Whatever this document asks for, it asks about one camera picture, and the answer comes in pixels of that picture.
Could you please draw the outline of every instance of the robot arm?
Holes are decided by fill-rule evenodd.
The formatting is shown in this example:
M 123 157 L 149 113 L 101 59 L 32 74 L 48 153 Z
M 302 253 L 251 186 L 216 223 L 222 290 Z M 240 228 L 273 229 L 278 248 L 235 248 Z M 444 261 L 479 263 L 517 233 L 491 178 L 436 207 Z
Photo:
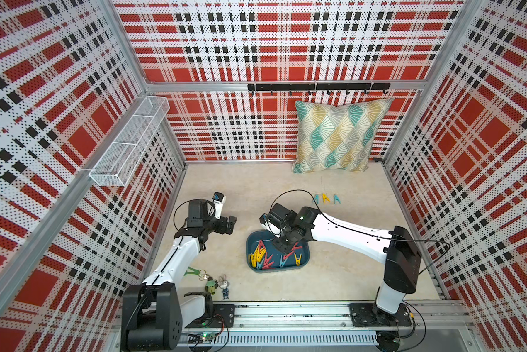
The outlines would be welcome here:
M 122 351 L 172 350 L 185 326 L 213 316 L 210 293 L 188 293 L 180 304 L 176 288 L 190 263 L 205 249 L 210 233 L 232 234 L 237 219 L 221 216 L 225 201 L 225 195 L 218 192 L 212 202 L 190 201 L 185 224 L 174 235 L 162 263 L 140 285 L 127 287 L 122 297 Z M 214 214 L 208 212 L 207 204 L 213 204 Z M 155 311 L 143 313 L 152 302 L 156 302 Z
M 363 253 L 384 264 L 385 275 L 374 307 L 377 315 L 394 315 L 404 296 L 416 291 L 422 256 L 404 228 L 370 229 L 321 214 L 311 207 L 302 207 L 295 213 L 279 203 L 260 217 L 260 223 L 276 236 L 273 245 L 284 254 L 288 254 L 298 241 L 324 241 Z

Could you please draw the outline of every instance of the green clip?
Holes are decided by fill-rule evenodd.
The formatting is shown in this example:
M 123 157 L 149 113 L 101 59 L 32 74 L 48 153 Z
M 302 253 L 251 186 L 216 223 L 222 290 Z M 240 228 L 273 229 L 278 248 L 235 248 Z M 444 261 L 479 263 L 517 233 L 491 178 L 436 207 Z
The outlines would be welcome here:
M 191 275 L 199 275 L 200 273 L 200 270 L 197 270 L 197 269 L 193 269 L 191 266 L 188 266 L 188 269 L 189 270 L 192 270 L 192 271 L 185 271 L 185 274 L 183 274 L 183 276 L 187 275 L 187 274 L 191 274 Z

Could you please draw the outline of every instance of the patterned pillow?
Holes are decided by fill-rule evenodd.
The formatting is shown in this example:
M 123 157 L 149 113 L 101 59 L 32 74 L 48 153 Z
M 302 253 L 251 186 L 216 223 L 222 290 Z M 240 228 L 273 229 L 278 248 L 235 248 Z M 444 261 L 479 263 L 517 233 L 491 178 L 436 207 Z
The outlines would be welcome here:
M 327 168 L 365 171 L 373 139 L 393 100 L 379 99 L 339 108 L 296 101 L 299 129 L 293 172 Z

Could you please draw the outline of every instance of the plaid wall panel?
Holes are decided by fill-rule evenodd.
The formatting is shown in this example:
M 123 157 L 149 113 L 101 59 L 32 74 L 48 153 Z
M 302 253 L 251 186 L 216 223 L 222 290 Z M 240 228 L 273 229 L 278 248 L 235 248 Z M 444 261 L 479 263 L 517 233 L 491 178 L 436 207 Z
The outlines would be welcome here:
M 0 1 L 0 272 L 137 95 L 95 1 Z
M 371 158 L 382 158 L 415 90 L 316 92 L 167 92 L 169 122 L 188 160 L 274 159 L 297 155 L 297 100 L 353 104 L 394 96 L 377 131 Z
M 103 350 L 179 171 L 158 130 L 129 186 L 91 187 L 0 318 L 0 352 Z
M 388 168 L 487 347 L 527 351 L 527 1 L 484 1 L 439 83 Z
M 463 4 L 113 2 L 151 82 L 423 79 Z

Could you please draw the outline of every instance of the wire mesh basket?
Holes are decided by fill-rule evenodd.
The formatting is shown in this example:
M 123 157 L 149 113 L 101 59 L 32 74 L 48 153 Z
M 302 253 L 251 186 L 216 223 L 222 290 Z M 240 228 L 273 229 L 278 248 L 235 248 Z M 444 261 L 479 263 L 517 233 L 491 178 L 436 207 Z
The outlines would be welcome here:
M 93 167 L 90 177 L 99 186 L 126 186 L 147 145 L 169 110 L 165 97 L 142 99 L 123 130 Z

